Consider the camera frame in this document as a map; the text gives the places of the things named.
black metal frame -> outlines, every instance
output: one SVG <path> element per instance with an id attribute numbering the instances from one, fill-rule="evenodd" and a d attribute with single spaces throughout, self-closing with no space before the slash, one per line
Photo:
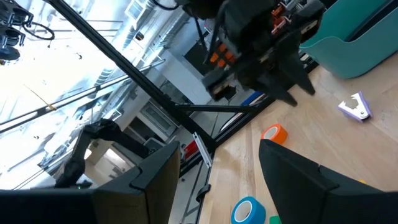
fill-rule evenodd
<path id="1" fill-rule="evenodd" d="M 79 16 L 63 0 L 45 0 L 55 10 L 57 10 L 66 20 L 75 26 L 88 40 L 90 40 L 102 53 L 111 59 L 126 75 L 133 79 L 151 98 L 153 98 L 168 114 L 178 121 L 187 131 L 197 133 L 201 136 L 209 153 L 213 156 L 216 148 L 229 139 L 234 133 L 239 131 L 250 120 L 256 117 L 263 109 L 275 101 L 266 96 L 260 103 L 254 106 L 208 106 L 208 105 L 175 105 L 167 98 L 145 75 L 143 75 L 131 62 L 118 52 L 103 36 L 101 36 L 92 26 Z M 307 72 L 312 71 L 317 63 L 312 59 L 306 62 Z M 283 83 L 286 89 L 293 86 L 287 81 Z M 231 123 L 225 130 L 220 132 L 214 139 L 204 131 L 194 120 L 183 111 L 211 111 L 211 112 L 233 112 L 243 113 L 237 120 Z M 195 155 L 182 165 L 180 175 L 184 175 L 193 166 L 202 160 L 200 154 Z"/>

teal tape roll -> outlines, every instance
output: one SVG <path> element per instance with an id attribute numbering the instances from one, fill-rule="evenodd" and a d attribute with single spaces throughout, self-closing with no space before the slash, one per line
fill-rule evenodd
<path id="1" fill-rule="evenodd" d="M 264 224 L 266 209 L 254 197 L 245 197 L 234 207 L 232 224 Z"/>

orange tape roll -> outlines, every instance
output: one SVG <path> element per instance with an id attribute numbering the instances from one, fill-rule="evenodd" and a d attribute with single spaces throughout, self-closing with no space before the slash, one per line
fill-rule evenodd
<path id="1" fill-rule="evenodd" d="M 286 138 L 287 131 L 280 124 L 272 125 L 261 135 L 261 139 L 269 139 L 280 145 L 285 142 Z"/>

wooden table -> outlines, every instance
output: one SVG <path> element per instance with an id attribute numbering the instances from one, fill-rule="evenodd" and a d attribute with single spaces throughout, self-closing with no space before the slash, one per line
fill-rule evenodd
<path id="1" fill-rule="evenodd" d="M 315 96 L 294 86 L 297 107 L 276 101 L 216 150 L 199 223 L 231 223 L 234 206 L 248 195 L 265 206 L 266 223 L 277 215 L 258 159 L 261 133 L 275 123 L 289 133 L 285 147 L 373 187 L 398 190 L 398 54 L 352 80 L 339 80 L 322 67 L 310 77 Z M 365 123 L 337 109 L 358 91 L 373 112 Z"/>

green object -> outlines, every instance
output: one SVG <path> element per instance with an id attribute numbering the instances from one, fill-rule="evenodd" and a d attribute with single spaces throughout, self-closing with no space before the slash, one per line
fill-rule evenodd
<path id="1" fill-rule="evenodd" d="M 317 34 L 300 49 L 337 77 L 366 73 L 398 50 L 398 8 L 360 37 L 348 38 L 386 2 L 390 0 L 338 0 L 325 12 Z"/>
<path id="2" fill-rule="evenodd" d="M 276 215 L 269 218 L 269 224 L 282 224 L 282 222 L 280 222 L 279 216 Z"/>

